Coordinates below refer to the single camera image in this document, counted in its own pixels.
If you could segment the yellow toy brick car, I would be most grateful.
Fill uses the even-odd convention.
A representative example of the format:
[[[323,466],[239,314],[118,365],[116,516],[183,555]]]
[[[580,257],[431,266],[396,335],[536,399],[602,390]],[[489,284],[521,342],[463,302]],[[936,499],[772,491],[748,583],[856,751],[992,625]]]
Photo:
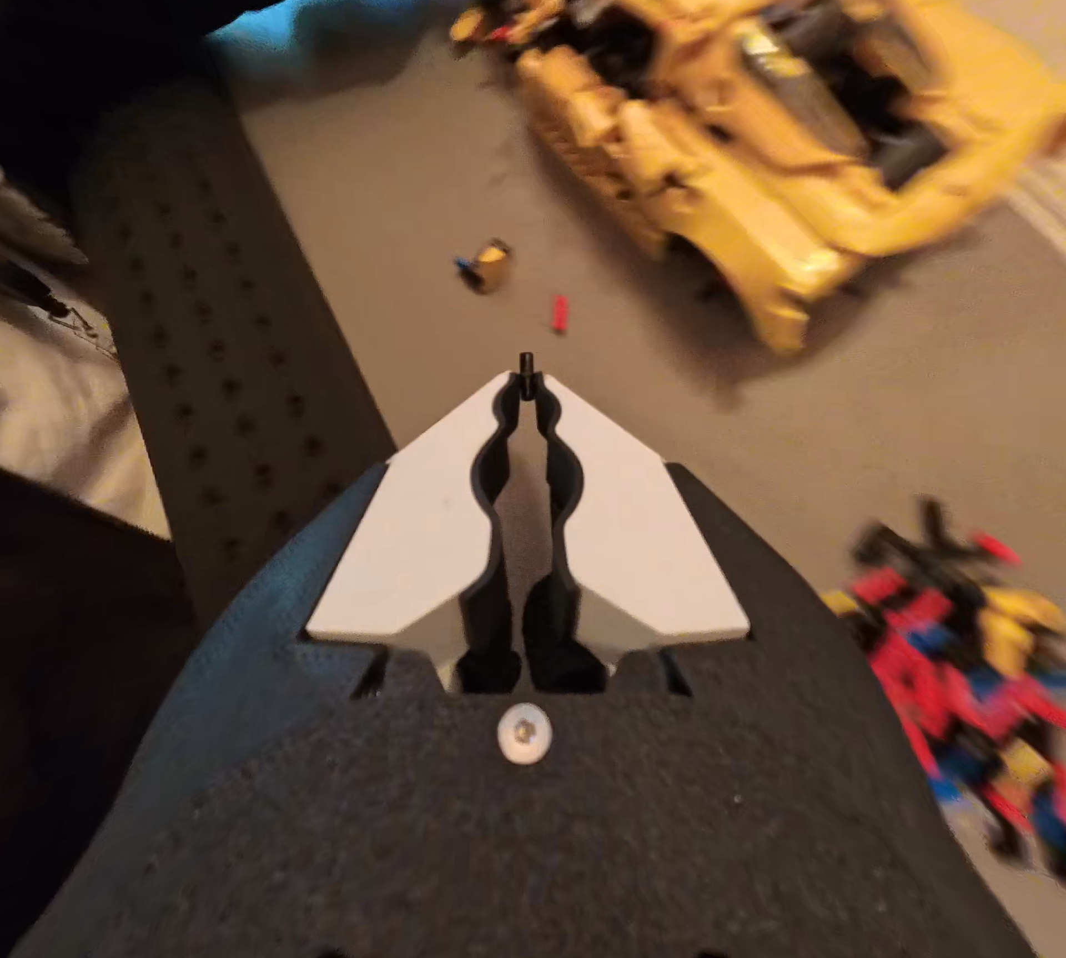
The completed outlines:
[[[707,259],[771,352],[1064,137],[1064,84],[953,0],[472,0],[527,123],[653,258]]]

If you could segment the dark perforated chair seat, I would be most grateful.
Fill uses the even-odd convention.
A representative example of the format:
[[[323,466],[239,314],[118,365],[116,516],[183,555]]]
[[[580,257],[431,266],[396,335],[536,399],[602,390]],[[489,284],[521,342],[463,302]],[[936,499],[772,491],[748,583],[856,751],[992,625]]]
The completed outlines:
[[[109,114],[72,218],[206,630],[393,436],[216,87]]]

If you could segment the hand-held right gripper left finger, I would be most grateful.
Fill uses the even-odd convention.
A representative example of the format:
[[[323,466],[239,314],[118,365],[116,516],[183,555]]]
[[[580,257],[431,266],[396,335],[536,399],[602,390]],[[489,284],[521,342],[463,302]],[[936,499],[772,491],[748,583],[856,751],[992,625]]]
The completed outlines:
[[[430,659],[447,691],[501,693],[521,669],[496,500],[524,384],[492,377],[386,469],[306,636]]]

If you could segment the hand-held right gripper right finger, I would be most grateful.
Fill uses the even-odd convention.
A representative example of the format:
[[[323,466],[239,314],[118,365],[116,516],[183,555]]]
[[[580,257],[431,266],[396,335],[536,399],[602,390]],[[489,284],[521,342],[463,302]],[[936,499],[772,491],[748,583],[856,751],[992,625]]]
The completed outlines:
[[[551,565],[526,599],[537,689],[605,689],[632,653],[740,640],[752,620],[651,448],[566,385],[531,385],[546,443]]]

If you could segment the pile of small coloured pins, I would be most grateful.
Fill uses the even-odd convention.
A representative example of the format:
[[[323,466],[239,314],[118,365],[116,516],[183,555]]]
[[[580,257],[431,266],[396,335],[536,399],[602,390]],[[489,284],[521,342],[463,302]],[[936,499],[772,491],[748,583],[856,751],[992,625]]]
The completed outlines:
[[[1065,876],[1064,612],[997,574],[1020,559],[951,533],[918,500],[908,538],[881,521],[854,543],[857,575],[822,601],[846,627],[943,803],[978,803],[1002,860]]]

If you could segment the grey desk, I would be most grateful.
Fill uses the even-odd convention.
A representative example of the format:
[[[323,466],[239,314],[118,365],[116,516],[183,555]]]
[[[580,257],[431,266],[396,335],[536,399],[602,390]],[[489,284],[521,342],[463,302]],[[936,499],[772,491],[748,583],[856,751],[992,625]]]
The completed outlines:
[[[503,64],[449,44],[464,4],[288,0],[209,47],[395,444],[533,352],[818,590],[928,494],[1064,605],[1064,157],[834,294],[784,359],[698,259],[645,258],[540,148]],[[494,237],[513,270],[480,295],[455,260]]]

